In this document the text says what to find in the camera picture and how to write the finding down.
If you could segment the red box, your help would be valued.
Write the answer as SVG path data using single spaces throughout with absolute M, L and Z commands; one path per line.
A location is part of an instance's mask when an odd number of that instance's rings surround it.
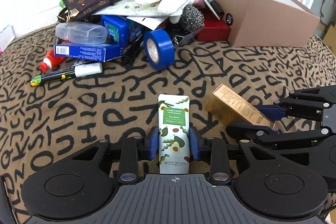
M 198 42 L 226 41 L 229 38 L 231 27 L 224 20 L 218 20 L 211 12 L 204 13 L 204 27 L 197 34 Z

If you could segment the letter pattern brown blanket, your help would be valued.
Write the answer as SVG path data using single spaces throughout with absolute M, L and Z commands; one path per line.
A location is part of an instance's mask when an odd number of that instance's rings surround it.
M 206 110 L 220 84 L 253 105 L 335 84 L 335 55 L 312 36 L 303 48 L 192 42 L 176 49 L 164 71 L 141 53 L 128 67 L 111 61 L 100 75 L 33 88 L 30 78 L 41 73 L 54 31 L 50 26 L 18 38 L 1 54 L 1 175 L 20 223 L 29 217 L 21 187 L 30 174 L 97 140 L 145 135 L 158 122 L 162 93 L 188 96 L 190 124 L 204 136 L 221 137 L 224 126 Z

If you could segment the black pen white cap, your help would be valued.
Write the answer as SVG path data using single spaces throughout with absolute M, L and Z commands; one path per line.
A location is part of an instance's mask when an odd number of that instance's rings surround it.
M 55 81 L 66 81 L 70 79 L 100 74 L 102 71 L 102 63 L 75 65 L 60 71 L 55 71 L 44 75 L 37 75 L 30 79 L 30 85 L 35 87 Z

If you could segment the black tape roll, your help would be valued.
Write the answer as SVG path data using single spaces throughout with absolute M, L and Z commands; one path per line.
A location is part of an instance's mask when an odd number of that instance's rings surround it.
M 232 14 L 230 14 L 230 13 L 226 13 L 225 21 L 226 21 L 226 24 L 227 24 L 228 26 L 232 26 L 233 21 L 234 21 Z

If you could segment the cardboard boxes in background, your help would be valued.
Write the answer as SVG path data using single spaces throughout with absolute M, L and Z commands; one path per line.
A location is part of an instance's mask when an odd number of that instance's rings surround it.
M 336 52 L 336 29 L 335 23 L 330 22 L 328 25 L 322 24 L 325 28 L 325 35 L 323 37 L 323 42 L 330 48 L 330 50 Z

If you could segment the blue wipes pack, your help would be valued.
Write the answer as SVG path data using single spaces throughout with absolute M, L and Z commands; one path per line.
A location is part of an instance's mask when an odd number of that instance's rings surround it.
M 120 46 L 128 46 L 144 32 L 144 26 L 124 16 L 102 15 L 101 25 L 107 29 L 107 39 Z

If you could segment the blue toothpaste box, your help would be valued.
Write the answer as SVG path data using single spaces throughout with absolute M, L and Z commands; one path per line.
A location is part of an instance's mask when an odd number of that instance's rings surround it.
M 97 62 L 108 62 L 123 55 L 124 47 L 118 44 L 76 44 L 62 43 L 54 45 L 56 56 L 70 57 Z

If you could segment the steel wool scrubber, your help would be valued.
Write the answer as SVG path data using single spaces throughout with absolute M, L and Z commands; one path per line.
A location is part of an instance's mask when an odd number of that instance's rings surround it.
M 187 33 L 193 33 L 204 27 L 204 16 L 195 6 L 187 5 L 183 8 L 179 25 Z

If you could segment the avocado hand cream tube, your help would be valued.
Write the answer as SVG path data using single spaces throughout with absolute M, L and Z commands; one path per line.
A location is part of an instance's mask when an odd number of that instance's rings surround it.
M 161 174 L 187 174 L 190 165 L 190 98 L 158 96 L 158 153 Z

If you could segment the clear plastic case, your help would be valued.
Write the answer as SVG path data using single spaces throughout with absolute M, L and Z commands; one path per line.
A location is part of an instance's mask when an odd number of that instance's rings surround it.
M 107 34 L 105 27 L 87 22 L 59 23 L 55 27 L 55 35 L 58 38 L 76 44 L 103 44 Z

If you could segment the floral shoe insole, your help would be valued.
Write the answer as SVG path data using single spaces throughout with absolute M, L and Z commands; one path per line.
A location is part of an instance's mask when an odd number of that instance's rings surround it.
M 180 16 L 182 13 L 177 11 L 171 14 L 164 14 L 158 10 L 160 2 L 149 5 L 138 5 L 134 1 L 122 0 L 112 6 L 108 6 L 94 15 L 116 15 L 123 16 L 136 23 L 139 23 L 150 30 L 155 30 L 161 23 L 169 17 Z

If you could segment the brown cardboard box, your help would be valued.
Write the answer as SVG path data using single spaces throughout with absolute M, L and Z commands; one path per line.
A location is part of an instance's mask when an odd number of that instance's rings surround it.
M 297 0 L 216 0 L 233 16 L 228 42 L 233 47 L 304 47 L 318 23 Z

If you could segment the blue electrical tape roll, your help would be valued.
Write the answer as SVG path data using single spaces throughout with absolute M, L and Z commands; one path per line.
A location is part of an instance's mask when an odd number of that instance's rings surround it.
M 156 71 L 166 69 L 174 63 L 175 49 L 165 30 L 147 31 L 143 36 L 143 47 L 147 60 Z

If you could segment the red white glue bottle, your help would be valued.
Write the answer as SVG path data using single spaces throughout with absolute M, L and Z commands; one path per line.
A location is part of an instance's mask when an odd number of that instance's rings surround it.
M 51 49 L 44 57 L 43 61 L 40 63 L 39 67 L 42 72 L 47 72 L 48 70 L 60 65 L 63 63 L 67 57 L 65 56 L 56 56 L 54 50 Z

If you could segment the green packet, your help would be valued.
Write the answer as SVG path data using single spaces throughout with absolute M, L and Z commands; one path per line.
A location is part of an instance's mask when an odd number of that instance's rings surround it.
M 60 6 L 61 8 L 64 8 L 64 7 L 65 7 L 64 2 L 63 2 L 63 1 L 60 1 L 59 6 Z

